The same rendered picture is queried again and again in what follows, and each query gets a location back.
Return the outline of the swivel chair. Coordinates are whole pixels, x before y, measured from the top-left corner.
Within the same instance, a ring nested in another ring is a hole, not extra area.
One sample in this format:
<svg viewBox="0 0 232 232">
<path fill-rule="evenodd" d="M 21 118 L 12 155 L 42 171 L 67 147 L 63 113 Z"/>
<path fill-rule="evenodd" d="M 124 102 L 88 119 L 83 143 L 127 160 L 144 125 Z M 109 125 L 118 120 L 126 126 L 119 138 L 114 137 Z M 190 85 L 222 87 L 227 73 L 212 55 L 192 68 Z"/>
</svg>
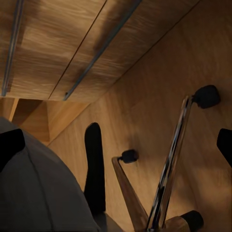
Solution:
<svg viewBox="0 0 232 232">
<path fill-rule="evenodd" d="M 215 85 L 207 85 L 183 98 L 163 166 L 150 217 L 119 161 L 136 162 L 134 150 L 112 157 L 112 164 L 134 232 L 197 232 L 204 225 L 196 210 L 166 219 L 174 178 L 191 105 L 202 109 L 221 102 Z M 20 129 L 0 116 L 0 134 Z M 125 232 L 106 214 L 101 129 L 97 122 L 85 130 L 88 171 L 82 192 L 68 166 L 50 148 L 21 129 L 25 148 L 0 173 L 0 232 Z"/>
</svg>

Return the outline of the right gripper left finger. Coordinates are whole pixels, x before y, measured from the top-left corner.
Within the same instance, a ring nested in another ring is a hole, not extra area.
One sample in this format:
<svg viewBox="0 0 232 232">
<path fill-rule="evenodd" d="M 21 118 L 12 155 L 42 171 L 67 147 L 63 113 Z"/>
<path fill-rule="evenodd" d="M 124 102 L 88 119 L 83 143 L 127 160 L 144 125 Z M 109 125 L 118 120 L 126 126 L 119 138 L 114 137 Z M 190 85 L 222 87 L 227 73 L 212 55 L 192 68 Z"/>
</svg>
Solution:
<svg viewBox="0 0 232 232">
<path fill-rule="evenodd" d="M 0 173 L 9 160 L 25 148 L 25 139 L 20 129 L 0 134 Z"/>
</svg>

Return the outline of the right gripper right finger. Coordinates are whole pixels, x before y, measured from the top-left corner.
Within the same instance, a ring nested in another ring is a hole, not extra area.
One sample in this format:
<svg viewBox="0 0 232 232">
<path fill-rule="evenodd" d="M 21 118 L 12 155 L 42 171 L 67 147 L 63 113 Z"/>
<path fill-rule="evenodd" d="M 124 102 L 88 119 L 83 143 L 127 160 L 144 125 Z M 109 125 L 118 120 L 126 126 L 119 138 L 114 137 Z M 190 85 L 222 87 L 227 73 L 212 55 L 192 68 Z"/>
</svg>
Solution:
<svg viewBox="0 0 232 232">
<path fill-rule="evenodd" d="M 232 130 L 222 128 L 217 138 L 217 147 L 232 167 Z"/>
</svg>

